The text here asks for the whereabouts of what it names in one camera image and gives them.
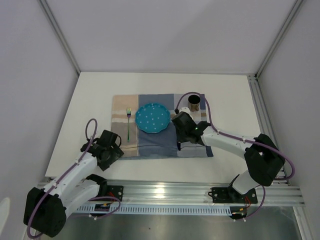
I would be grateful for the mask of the purple teal fork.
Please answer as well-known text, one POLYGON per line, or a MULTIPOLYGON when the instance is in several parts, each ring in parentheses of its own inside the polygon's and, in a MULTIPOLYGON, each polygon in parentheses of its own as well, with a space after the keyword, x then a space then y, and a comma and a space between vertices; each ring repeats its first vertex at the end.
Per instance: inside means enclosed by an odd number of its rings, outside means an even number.
POLYGON ((126 116, 127 116, 127 142, 130 141, 130 119, 132 115, 132 109, 128 107, 126 109, 126 116))

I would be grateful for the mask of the blue beige checked cloth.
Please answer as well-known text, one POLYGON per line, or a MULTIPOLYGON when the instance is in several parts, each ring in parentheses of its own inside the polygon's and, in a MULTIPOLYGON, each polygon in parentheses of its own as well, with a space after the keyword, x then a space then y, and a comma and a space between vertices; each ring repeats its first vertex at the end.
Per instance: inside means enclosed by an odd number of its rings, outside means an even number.
POLYGON ((176 107, 187 107, 188 98, 178 93, 114 95, 112 99, 111 131, 121 137, 121 149, 127 159, 153 158, 209 158, 213 157, 208 146, 185 142, 177 148, 176 129, 172 122, 159 133, 145 133, 138 129, 137 110, 148 103, 159 103, 175 114, 176 107), (127 108, 131 108, 130 141, 127 141, 127 108))

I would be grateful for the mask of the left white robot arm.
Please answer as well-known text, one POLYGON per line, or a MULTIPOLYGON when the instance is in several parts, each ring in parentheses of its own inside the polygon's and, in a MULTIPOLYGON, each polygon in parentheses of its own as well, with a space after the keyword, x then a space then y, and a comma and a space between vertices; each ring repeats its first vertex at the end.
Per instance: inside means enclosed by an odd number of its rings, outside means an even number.
POLYGON ((33 187, 27 194, 23 223, 27 236, 35 239, 34 229, 40 235, 55 237, 67 219, 88 201, 103 201, 102 210, 108 215, 112 203, 121 203, 124 188, 109 186, 107 179, 94 173, 108 169, 123 156, 121 137, 104 130, 100 137, 92 137, 80 149, 78 158, 60 176, 42 188, 33 187))

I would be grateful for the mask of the teal dotted plate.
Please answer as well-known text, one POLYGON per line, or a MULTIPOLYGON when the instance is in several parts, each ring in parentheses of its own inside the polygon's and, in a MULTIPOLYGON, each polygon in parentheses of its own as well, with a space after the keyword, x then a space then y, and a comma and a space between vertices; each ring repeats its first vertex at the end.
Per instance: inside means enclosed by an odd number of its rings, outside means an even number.
POLYGON ((135 123, 138 129, 147 134, 156 134, 165 130, 170 122, 170 112, 160 103, 147 103, 135 113, 135 123))

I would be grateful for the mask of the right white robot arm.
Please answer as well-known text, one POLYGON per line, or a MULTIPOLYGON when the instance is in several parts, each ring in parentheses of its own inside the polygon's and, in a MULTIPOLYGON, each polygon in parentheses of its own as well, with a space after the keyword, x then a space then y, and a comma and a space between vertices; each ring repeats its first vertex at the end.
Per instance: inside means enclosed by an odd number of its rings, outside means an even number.
POLYGON ((172 119, 179 143, 190 142, 206 147, 219 148, 242 158, 247 170, 236 176, 227 190, 228 198, 240 202, 246 194, 257 186, 268 187, 285 164, 272 140, 260 134, 254 140, 232 136, 214 130, 210 123, 195 123, 187 112, 179 112, 172 119))

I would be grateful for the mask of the brown mug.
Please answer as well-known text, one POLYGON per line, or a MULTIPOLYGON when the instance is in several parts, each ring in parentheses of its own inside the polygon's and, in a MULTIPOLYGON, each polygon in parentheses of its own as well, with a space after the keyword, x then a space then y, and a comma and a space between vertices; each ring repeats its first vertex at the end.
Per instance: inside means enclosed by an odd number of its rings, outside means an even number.
POLYGON ((188 108, 191 112, 198 112, 200 110, 201 98, 199 95, 192 94, 188 97, 188 108))

